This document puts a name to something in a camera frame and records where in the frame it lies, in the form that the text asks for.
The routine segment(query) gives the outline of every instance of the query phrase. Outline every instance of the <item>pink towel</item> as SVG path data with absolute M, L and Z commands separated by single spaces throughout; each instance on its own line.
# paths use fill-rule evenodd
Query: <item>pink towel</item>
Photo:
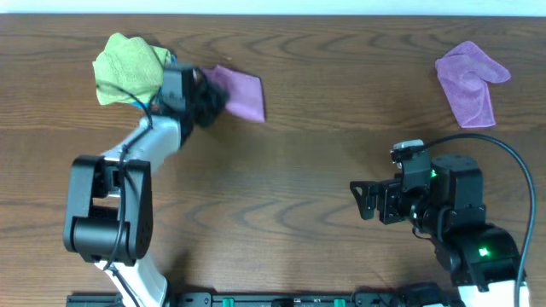
M 438 79 L 462 128 L 496 124 L 487 82 L 502 83 L 510 72 L 475 43 L 464 42 L 436 61 Z
M 234 72 L 217 65 L 203 69 L 205 75 L 229 93 L 225 109 L 236 117 L 253 122 L 265 122 L 264 93 L 258 77 Z

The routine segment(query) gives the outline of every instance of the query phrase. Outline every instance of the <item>green towel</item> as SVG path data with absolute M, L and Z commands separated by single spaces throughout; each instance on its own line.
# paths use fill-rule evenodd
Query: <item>green towel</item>
M 97 84 L 115 84 L 142 102 L 148 102 L 163 85 L 163 68 L 171 62 L 171 52 L 148 45 L 142 38 L 126 38 L 115 33 L 93 62 Z M 115 89 L 101 87 L 96 97 L 101 105 L 134 100 Z

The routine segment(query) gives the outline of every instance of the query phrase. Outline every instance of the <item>folded cloth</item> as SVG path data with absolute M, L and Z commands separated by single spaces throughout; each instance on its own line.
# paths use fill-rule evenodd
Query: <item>folded cloth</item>
M 113 102 L 133 102 L 127 94 L 112 88 L 115 84 L 148 102 L 163 85 L 163 68 L 171 62 L 171 52 L 165 48 L 148 45 L 142 38 L 126 38 L 115 33 L 93 62 L 98 85 L 96 97 L 101 105 Z
M 229 93 L 229 99 L 225 105 L 228 112 L 253 122 L 265 122 L 264 93 L 258 77 L 234 72 L 220 65 L 213 69 L 203 69 L 203 72 L 211 81 Z
M 436 61 L 438 79 L 462 128 L 496 124 L 487 82 L 502 83 L 510 72 L 475 43 L 464 42 Z

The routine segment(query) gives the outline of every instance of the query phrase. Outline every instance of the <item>green led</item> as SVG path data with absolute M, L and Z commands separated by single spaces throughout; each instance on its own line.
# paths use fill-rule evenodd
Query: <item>green led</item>
M 490 255 L 489 251 L 488 251 L 487 248 L 485 248 L 485 247 L 480 248 L 478 251 L 479 251 L 479 255 L 480 255 L 481 257 L 485 257 L 485 256 L 489 256 L 489 255 Z

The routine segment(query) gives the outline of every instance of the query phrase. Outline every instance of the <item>wooden table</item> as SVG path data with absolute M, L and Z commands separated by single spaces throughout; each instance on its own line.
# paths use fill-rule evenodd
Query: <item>wooden table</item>
M 434 61 L 466 40 L 512 73 L 491 86 L 497 126 L 480 132 L 520 151 L 539 211 L 544 204 L 546 20 L 2 15 L 1 306 L 63 305 L 71 292 L 115 290 L 61 240 L 73 159 L 111 148 L 141 116 L 96 100 L 91 62 L 115 32 L 264 83 L 267 124 L 224 114 L 154 177 L 151 251 L 178 290 L 349 293 L 421 281 L 450 288 L 429 242 L 408 223 L 361 220 L 348 187 L 392 177 L 395 142 L 462 131 Z M 477 141 L 438 153 L 478 160 L 488 219 L 520 246 L 528 194 L 511 158 Z M 526 265 L 536 306 L 546 304 L 545 222 L 539 214 Z

